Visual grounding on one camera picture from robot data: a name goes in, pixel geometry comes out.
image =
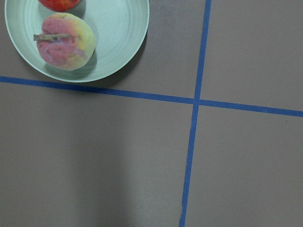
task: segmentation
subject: vertical blue line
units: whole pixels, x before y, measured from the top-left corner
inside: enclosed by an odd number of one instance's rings
[[[185,169],[184,186],[183,186],[182,213],[181,213],[181,217],[180,217],[180,221],[179,221],[179,227],[185,227],[188,193],[189,193],[191,169],[192,169],[192,164],[193,164],[194,146],[195,146],[195,138],[196,138],[196,127],[197,127],[198,112],[199,112],[199,100],[200,100],[201,87],[202,87],[202,77],[203,77],[204,62],[205,62],[205,52],[206,52],[206,43],[207,43],[207,34],[208,34],[211,3],[212,3],[211,0],[206,0],[206,2],[205,2],[203,29],[202,29],[202,37],[201,37],[201,44],[200,44],[200,55],[199,55],[199,63],[198,63],[197,78],[196,78],[195,97],[194,97],[193,112],[192,112],[192,119],[191,119],[191,128],[190,128],[190,132],[189,132],[187,160],[186,160],[186,169]]]

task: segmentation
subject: tabletop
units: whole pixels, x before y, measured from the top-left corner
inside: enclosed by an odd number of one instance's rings
[[[0,226],[301,227],[303,1],[149,4],[86,83],[32,68],[0,4]]]

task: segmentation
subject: red apple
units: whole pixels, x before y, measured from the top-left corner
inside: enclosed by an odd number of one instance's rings
[[[75,7],[80,0],[39,0],[42,5],[56,12],[65,12]]]

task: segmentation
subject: pink and yellow peach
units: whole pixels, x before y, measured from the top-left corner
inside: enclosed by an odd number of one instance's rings
[[[62,70],[83,67],[91,58],[96,39],[89,25],[70,13],[55,13],[42,24],[42,35],[69,34],[56,40],[37,41],[41,57],[50,65]]]

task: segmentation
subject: round plate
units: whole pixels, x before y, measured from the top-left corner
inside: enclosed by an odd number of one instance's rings
[[[5,0],[9,36],[20,55],[35,69],[54,79],[88,82],[107,77],[125,66],[140,48],[149,22],[148,0],[81,0],[67,11],[82,18],[95,34],[90,61],[74,71],[58,70],[40,57],[34,34],[55,13],[38,0]]]

